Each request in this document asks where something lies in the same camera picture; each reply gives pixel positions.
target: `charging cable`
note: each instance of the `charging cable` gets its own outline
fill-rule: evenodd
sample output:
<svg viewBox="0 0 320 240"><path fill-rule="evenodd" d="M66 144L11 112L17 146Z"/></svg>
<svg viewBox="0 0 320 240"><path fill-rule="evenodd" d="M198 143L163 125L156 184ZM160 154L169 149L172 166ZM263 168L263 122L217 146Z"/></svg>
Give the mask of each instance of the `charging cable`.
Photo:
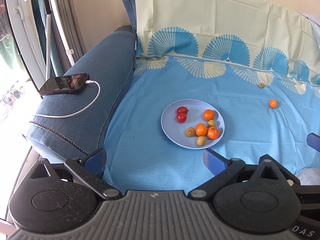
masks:
<svg viewBox="0 0 320 240"><path fill-rule="evenodd" d="M98 86L98 94L97 94L97 96L96 96L96 97L94 98L94 100L93 100L90 104L88 104L85 108L81 109L81 110L78 111L78 112L75 112L75 113L73 113L73 114L68 114L68 115L58 115L58 116L55 116L55 115L44 115L44 114L33 114L33 115L35 115L35 116L42 116L42 117L50 117L50 118L66 118L66 117L71 117L71 116L74 116L74 115L76 115L76 114L79 114L79 113L83 112L84 110L86 110L87 108L89 108L89 107L97 100L98 96L100 95L100 91L101 91L101 87L100 87L100 85L99 85L99 83L98 83L97 81L87 80L85 83L86 83L86 84L96 83L97 86Z"/></svg>

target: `sofa armrest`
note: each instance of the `sofa armrest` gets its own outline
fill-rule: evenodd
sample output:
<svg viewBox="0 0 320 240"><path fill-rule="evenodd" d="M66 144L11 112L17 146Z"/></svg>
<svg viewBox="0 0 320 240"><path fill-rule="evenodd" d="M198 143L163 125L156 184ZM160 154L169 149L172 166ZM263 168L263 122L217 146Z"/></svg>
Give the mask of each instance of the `sofa armrest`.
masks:
<svg viewBox="0 0 320 240"><path fill-rule="evenodd" d="M89 73L101 93L87 110L68 118L34 116L24 137L49 161L63 162L84 157L103 146L110 119L130 87L135 63L135 35L122 28L87 52L66 75ZM97 95L96 84L87 84L77 94L46 96L37 114L67 115L83 109Z"/></svg>

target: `plate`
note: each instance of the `plate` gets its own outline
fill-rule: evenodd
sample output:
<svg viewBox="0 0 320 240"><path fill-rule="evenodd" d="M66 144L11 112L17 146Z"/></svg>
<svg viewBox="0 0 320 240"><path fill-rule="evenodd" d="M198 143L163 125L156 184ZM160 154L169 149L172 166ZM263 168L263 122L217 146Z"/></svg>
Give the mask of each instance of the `plate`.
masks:
<svg viewBox="0 0 320 240"><path fill-rule="evenodd" d="M179 123L176 118L177 108L185 106L189 112L187 120L184 123ZM206 143L204 146L197 146L196 140L198 136L192 137L186 136L186 130L188 127L196 128L198 123L204 123L207 125L207 121L203 119L203 112L206 109L214 111L214 120L217 123L220 136L215 140L210 140L206 137ZM187 148L187 149L205 149L215 145L221 140L224 134L224 121L221 114L213 106L206 102L195 100L195 99L184 99L176 101L166 107L161 115L161 127L165 135L172 140L175 144Z"/></svg>

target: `tangerine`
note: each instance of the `tangerine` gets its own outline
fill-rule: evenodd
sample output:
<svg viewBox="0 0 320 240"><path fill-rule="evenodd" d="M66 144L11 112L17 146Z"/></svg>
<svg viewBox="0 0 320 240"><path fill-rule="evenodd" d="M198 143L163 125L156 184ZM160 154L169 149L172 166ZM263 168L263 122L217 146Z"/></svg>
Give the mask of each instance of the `tangerine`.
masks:
<svg viewBox="0 0 320 240"><path fill-rule="evenodd" d="M198 123L196 126L196 135L197 136L204 136L207 133L207 127L204 123Z"/></svg>
<svg viewBox="0 0 320 240"><path fill-rule="evenodd" d="M274 99L271 99L269 102L269 106L271 108L276 108L277 107L277 101L275 101Z"/></svg>
<svg viewBox="0 0 320 240"><path fill-rule="evenodd" d="M207 137L211 140L217 139L219 137L219 129L211 126L207 130Z"/></svg>
<svg viewBox="0 0 320 240"><path fill-rule="evenodd" d="M207 109L203 112L203 118L206 121L210 121L214 118L214 111L212 111L211 109Z"/></svg>

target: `cherry tomato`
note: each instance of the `cherry tomato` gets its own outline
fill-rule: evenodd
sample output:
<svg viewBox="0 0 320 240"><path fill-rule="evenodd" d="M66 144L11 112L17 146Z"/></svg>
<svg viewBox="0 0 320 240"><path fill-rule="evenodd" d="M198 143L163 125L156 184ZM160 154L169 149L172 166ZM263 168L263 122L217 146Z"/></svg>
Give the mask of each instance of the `cherry tomato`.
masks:
<svg viewBox="0 0 320 240"><path fill-rule="evenodd" d="M185 122L187 120L187 115L185 113L177 114L178 122Z"/></svg>
<svg viewBox="0 0 320 240"><path fill-rule="evenodd" d="M184 113L184 114L188 114L188 108L186 108L185 106L180 106L177 109L177 114L178 113Z"/></svg>

